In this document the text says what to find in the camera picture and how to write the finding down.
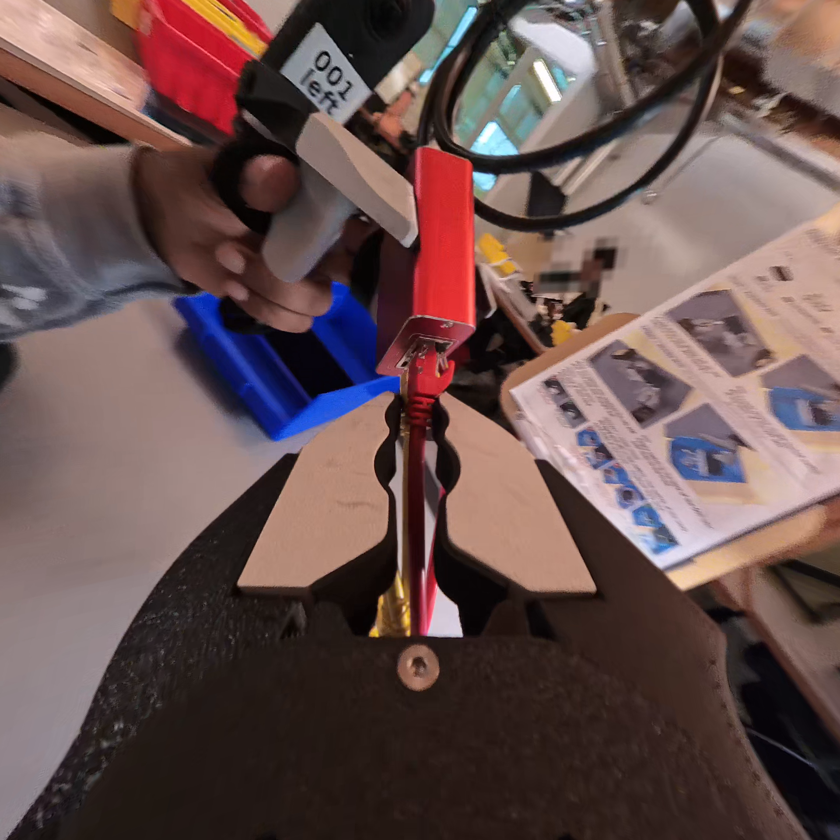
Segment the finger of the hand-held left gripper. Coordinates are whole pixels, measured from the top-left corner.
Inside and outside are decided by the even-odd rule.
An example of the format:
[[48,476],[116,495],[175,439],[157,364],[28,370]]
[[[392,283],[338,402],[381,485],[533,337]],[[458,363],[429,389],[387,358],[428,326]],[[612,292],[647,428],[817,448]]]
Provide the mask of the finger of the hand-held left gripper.
[[297,156],[403,247],[417,241],[413,184],[344,126],[322,112],[310,114],[297,138]]

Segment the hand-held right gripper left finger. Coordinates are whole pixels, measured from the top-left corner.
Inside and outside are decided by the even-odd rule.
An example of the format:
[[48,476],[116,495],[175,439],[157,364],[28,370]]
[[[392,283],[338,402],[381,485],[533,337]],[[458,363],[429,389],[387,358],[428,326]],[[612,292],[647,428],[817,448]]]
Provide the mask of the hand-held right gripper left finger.
[[369,632],[397,573],[396,439],[401,397],[380,394],[299,452],[238,578],[248,595],[328,603]]

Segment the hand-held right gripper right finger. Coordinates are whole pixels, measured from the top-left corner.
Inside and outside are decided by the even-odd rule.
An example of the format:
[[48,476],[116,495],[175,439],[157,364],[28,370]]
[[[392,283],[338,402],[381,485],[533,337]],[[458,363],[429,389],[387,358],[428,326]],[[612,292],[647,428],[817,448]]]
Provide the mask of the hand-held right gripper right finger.
[[596,585],[538,463],[508,431],[450,394],[433,413],[442,488],[434,573],[463,634],[504,602],[590,599]]

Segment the blue plastic bin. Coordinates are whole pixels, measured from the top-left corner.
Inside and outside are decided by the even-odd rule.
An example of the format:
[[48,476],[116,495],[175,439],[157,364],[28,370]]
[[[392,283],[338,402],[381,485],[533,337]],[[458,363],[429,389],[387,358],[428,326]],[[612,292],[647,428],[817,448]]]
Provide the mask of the blue plastic bin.
[[386,392],[398,376],[375,372],[376,327],[340,284],[330,310],[305,333],[234,332],[221,301],[202,293],[175,299],[197,348],[266,436],[274,441],[330,423]]

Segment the red ethernet switch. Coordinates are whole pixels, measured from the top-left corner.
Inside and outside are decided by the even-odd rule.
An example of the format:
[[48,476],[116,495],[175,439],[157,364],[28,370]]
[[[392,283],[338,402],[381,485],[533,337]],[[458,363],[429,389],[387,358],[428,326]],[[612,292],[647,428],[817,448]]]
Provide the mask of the red ethernet switch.
[[375,370],[400,375],[424,350],[444,358],[476,329],[474,185],[471,164],[429,146],[411,169],[418,235],[386,235],[376,299]]

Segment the person's left forearm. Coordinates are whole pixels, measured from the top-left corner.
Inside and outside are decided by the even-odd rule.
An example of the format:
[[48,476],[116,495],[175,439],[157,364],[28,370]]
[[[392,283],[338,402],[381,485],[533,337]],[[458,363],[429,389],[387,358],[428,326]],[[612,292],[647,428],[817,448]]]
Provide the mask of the person's left forearm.
[[186,293],[140,220],[143,151],[45,133],[2,138],[2,343]]

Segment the person's left hand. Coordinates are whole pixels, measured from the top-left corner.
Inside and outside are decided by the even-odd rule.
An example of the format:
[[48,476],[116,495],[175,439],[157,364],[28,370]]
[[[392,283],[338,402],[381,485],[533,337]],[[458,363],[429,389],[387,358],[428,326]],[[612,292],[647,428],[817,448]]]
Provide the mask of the person's left hand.
[[232,301],[254,320],[304,333],[332,304],[332,280],[317,271],[287,283],[261,254],[263,238],[225,206],[209,181],[214,153],[198,147],[142,146],[134,194],[143,230],[179,280]]

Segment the yellow plastic bin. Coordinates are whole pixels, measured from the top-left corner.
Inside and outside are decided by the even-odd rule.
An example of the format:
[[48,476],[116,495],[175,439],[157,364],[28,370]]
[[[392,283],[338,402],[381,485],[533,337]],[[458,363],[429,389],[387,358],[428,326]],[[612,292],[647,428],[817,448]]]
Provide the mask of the yellow plastic bin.
[[[244,2],[183,1],[183,4],[215,29],[224,33],[254,57],[261,57],[271,37],[262,18]],[[140,1],[110,1],[111,14],[121,23],[138,30]]]

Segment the red plastic bin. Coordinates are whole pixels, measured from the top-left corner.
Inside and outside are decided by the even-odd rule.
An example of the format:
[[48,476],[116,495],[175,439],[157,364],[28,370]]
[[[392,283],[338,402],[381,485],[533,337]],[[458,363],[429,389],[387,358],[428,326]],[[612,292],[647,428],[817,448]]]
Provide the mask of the red plastic bin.
[[231,135],[240,74],[254,57],[183,1],[142,1],[136,49],[155,93]]

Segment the instruction sheet on clipboard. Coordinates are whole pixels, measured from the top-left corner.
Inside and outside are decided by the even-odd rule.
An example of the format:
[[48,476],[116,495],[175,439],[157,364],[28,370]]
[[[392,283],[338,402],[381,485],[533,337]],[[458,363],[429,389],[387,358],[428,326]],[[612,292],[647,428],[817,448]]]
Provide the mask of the instruction sheet on clipboard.
[[512,374],[520,438],[683,588],[838,534],[838,207]]

